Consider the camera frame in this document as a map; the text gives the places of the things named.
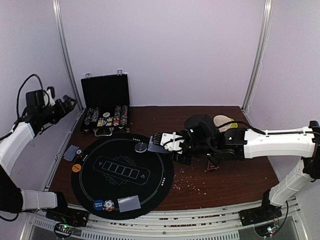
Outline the orange big blind button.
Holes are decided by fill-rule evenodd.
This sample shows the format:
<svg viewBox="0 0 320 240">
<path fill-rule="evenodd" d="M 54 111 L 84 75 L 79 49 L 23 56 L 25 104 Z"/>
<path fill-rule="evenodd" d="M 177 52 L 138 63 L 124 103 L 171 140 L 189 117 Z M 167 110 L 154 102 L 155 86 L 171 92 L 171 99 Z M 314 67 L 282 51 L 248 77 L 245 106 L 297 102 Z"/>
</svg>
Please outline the orange big blind button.
<svg viewBox="0 0 320 240">
<path fill-rule="evenodd" d="M 73 173 L 78 173 L 81 171 L 81 169 L 82 169 L 82 166 L 80 164 L 76 163 L 72 166 L 71 170 Z"/>
</svg>

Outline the red poker chip stack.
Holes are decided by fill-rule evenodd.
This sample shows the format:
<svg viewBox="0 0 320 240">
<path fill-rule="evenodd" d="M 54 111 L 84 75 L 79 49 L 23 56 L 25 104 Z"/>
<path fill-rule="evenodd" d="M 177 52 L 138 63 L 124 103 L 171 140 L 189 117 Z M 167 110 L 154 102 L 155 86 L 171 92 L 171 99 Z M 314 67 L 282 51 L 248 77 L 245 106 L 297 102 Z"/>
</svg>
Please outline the red poker chip stack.
<svg viewBox="0 0 320 240">
<path fill-rule="evenodd" d="M 112 212 L 114 209 L 115 209 L 115 204 L 112 200 L 106 200 L 104 202 L 104 209 L 107 211 L 107 212 Z"/>
</svg>

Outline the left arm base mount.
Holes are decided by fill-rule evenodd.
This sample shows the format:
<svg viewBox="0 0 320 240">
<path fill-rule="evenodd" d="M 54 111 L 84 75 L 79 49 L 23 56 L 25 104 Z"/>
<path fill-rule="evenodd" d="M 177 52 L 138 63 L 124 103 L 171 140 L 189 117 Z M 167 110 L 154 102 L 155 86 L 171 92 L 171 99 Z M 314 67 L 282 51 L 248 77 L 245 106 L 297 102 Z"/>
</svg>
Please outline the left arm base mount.
<svg viewBox="0 0 320 240">
<path fill-rule="evenodd" d="M 86 227 L 89 218 L 89 212 L 70 207 L 64 209 L 53 208 L 47 209 L 45 216 L 48 219 L 73 227 Z"/>
</svg>

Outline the black white poker chip stack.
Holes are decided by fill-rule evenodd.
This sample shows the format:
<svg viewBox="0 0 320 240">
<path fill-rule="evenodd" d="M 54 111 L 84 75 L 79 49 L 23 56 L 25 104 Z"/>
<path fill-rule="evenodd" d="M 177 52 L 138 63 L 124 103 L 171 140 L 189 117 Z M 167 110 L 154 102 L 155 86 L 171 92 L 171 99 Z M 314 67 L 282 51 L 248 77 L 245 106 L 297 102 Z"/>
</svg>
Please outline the black white poker chip stack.
<svg viewBox="0 0 320 240">
<path fill-rule="evenodd" d="M 83 151 L 81 150 L 81 149 L 78 149 L 77 151 L 76 151 L 76 155 L 77 156 L 80 156 L 80 155 L 82 155 L 83 154 Z"/>
</svg>

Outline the blue small blind button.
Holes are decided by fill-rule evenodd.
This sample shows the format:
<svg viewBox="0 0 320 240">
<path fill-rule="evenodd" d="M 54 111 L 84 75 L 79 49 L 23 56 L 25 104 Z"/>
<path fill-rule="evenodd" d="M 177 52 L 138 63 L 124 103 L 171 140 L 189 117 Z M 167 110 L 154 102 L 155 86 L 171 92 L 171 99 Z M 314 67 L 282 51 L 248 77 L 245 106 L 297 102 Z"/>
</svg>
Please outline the blue small blind button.
<svg viewBox="0 0 320 240">
<path fill-rule="evenodd" d="M 93 209 L 95 211 L 102 211 L 104 209 L 104 206 L 105 206 L 105 202 L 103 200 L 96 200 L 94 201 L 93 203 Z"/>
</svg>

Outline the grey ridged card holder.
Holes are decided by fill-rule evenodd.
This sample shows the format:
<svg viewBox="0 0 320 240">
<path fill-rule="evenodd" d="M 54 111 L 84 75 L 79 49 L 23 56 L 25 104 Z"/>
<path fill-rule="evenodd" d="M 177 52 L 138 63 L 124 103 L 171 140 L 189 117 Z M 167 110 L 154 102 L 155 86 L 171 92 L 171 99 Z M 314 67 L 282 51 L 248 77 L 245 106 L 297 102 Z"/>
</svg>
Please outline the grey ridged card holder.
<svg viewBox="0 0 320 240">
<path fill-rule="evenodd" d="M 153 136 L 150 137 L 149 139 L 149 143 L 148 143 L 148 148 L 147 150 L 149 152 L 153 152 L 153 153 L 162 153 L 162 154 L 168 154 L 170 153 L 168 150 L 164 149 L 163 146 L 160 145 L 156 145 L 153 141 Z"/>
</svg>

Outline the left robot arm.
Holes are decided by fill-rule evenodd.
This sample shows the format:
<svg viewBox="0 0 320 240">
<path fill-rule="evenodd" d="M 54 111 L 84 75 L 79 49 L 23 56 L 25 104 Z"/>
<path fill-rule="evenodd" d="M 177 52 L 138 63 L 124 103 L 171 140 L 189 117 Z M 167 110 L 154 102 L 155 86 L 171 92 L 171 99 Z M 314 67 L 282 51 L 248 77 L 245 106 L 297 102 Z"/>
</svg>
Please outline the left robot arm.
<svg viewBox="0 0 320 240">
<path fill-rule="evenodd" d="M 1 220 L 14 222 L 23 212 L 51 210 L 61 222 L 67 222 L 72 211 L 62 192 L 23 190 L 11 179 L 11 172 L 28 143 L 72 112 L 77 100 L 68 95 L 56 99 L 53 86 L 29 91 L 25 100 L 22 112 L 16 107 L 16 121 L 11 130 L 0 138 L 0 210 L 15 215 L 2 216 Z"/>
</svg>

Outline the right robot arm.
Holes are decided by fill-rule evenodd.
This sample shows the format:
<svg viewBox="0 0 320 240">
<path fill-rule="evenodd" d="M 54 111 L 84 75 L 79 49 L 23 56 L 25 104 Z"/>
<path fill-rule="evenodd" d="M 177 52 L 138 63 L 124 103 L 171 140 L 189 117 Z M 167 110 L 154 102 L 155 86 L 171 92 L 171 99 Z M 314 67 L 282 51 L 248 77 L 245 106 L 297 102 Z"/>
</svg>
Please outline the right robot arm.
<svg viewBox="0 0 320 240">
<path fill-rule="evenodd" d="M 257 157 L 298 156 L 295 168 L 263 195 L 256 210 L 259 220 L 268 220 L 285 201 L 312 180 L 320 178 L 320 126 L 289 130 L 260 130 L 246 122 L 232 128 L 233 120 L 217 125 L 207 114 L 196 114 L 184 122 L 182 131 L 154 134 L 148 151 L 170 154 L 173 161 L 190 164 L 191 159 L 207 158 L 215 167 L 221 161 L 242 161 Z"/>
</svg>

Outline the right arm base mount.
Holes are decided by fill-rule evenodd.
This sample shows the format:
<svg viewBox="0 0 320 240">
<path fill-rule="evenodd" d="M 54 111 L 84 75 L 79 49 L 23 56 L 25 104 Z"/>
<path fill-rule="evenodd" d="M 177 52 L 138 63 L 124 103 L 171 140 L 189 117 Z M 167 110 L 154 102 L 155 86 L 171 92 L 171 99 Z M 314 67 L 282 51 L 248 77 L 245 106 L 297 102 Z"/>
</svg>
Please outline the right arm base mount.
<svg viewBox="0 0 320 240">
<path fill-rule="evenodd" d="M 282 208 L 276 206 L 259 206 L 241 210 L 239 218 L 242 226 L 249 226 L 273 220 L 274 217 L 282 216 Z"/>
</svg>

